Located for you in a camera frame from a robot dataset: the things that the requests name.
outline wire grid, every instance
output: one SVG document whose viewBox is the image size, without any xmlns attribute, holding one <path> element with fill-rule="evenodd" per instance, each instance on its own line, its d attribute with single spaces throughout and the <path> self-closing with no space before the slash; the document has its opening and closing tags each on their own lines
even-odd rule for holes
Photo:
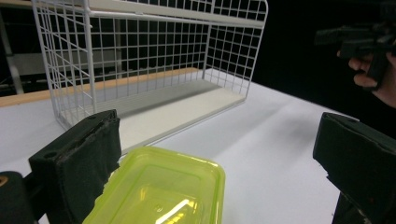
<svg viewBox="0 0 396 224">
<path fill-rule="evenodd" d="M 254 21 L 266 16 L 265 2 L 255 0 L 134 2 Z M 66 128 L 99 112 L 99 102 L 197 79 L 248 94 L 263 27 L 89 16 L 78 0 L 37 4 L 52 104 Z"/>
</svg>

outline white wire rack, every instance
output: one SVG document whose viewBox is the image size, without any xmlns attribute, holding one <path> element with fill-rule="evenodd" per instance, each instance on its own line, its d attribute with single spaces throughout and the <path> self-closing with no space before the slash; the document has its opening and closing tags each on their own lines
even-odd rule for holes
<svg viewBox="0 0 396 224">
<path fill-rule="evenodd" d="M 268 11 L 264 0 L 33 2 L 56 118 L 67 129 L 117 109 L 137 129 L 123 147 L 242 102 Z"/>
</svg>

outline white table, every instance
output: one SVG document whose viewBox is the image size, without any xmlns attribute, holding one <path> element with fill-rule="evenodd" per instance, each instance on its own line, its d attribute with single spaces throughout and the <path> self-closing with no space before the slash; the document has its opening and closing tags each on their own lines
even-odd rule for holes
<svg viewBox="0 0 396 224">
<path fill-rule="evenodd" d="M 224 168 L 224 224 L 332 223 L 339 190 L 312 158 L 325 111 L 252 83 L 241 105 L 154 146 Z M 1 107 L 0 120 L 0 171 L 27 175 L 27 159 L 64 132 L 49 100 Z"/>
</svg>

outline translucent yellow lid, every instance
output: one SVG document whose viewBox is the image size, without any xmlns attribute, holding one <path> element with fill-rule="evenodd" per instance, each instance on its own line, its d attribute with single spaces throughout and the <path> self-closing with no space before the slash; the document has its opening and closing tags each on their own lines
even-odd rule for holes
<svg viewBox="0 0 396 224">
<path fill-rule="evenodd" d="M 158 147 L 132 150 L 84 223 L 221 223 L 225 174 L 214 163 Z"/>
</svg>

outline human hand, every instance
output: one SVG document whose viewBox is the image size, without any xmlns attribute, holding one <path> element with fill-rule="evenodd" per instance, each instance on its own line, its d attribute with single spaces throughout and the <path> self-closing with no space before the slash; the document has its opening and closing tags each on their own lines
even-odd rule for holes
<svg viewBox="0 0 396 224">
<path fill-rule="evenodd" d="M 383 77 L 381 86 L 378 90 L 372 91 L 372 93 L 385 104 L 396 108 L 396 57 L 393 57 L 391 53 L 387 53 L 389 61 L 388 68 Z M 351 58 L 349 60 L 349 67 L 355 71 L 362 71 L 354 76 L 353 80 L 358 86 L 363 88 L 375 87 L 377 82 L 371 77 L 367 77 L 367 73 L 370 69 L 370 64 L 373 59 L 373 55 L 368 55 L 363 58 Z"/>
</svg>

